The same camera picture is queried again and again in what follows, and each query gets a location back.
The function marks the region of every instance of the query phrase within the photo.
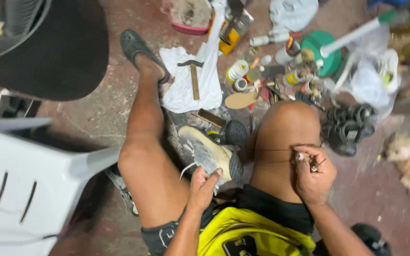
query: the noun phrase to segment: foot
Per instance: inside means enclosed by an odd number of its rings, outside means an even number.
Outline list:
[[[165,70],[143,54],[137,54],[135,56],[135,63],[137,67],[139,67],[140,73],[149,73],[155,77],[156,80],[161,80],[165,77]]]

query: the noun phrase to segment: black shorts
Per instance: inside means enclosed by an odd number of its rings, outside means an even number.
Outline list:
[[[314,220],[304,204],[284,202],[253,186],[245,185],[238,194],[236,204],[227,206],[251,210],[277,224],[304,234],[311,234],[313,231]],[[214,203],[208,206],[202,214],[201,230],[208,225],[218,210]],[[152,256],[164,254],[180,219],[181,217],[178,221],[171,221],[159,227],[142,228],[142,238]]]

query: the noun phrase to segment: hammer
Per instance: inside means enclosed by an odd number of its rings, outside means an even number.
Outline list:
[[[191,67],[191,78],[192,78],[192,94],[194,96],[194,100],[199,100],[199,82],[197,81],[197,69],[196,67],[202,67],[203,62],[198,62],[195,60],[186,61],[185,63],[178,63],[178,67],[183,67],[189,65]]]

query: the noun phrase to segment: yellow shirt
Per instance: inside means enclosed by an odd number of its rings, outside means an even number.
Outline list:
[[[245,209],[227,207],[199,237],[198,256],[310,255],[311,237]]]

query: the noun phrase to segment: hand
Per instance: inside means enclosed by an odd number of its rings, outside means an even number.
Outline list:
[[[209,177],[199,166],[191,178],[191,189],[187,209],[203,213],[213,198],[213,188],[222,176],[222,169],[216,169]]]
[[[327,192],[336,178],[336,168],[325,154],[323,148],[315,146],[297,146],[297,193],[308,207],[327,204]],[[310,163],[317,166],[312,172]]]

